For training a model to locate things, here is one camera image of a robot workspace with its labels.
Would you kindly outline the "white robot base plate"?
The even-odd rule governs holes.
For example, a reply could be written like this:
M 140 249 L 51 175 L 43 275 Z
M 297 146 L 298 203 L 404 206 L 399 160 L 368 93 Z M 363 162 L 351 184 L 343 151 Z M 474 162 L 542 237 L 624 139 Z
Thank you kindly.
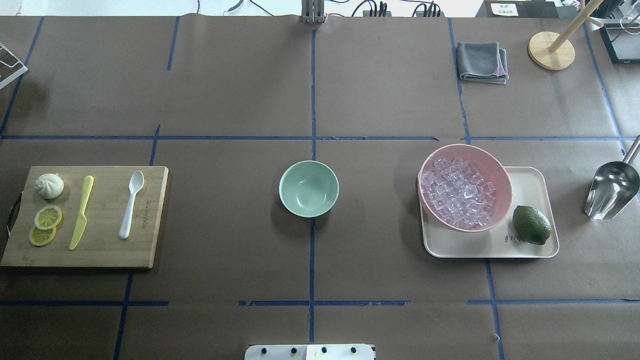
M 255 344 L 245 360 L 375 360 L 375 346 L 364 343 Z

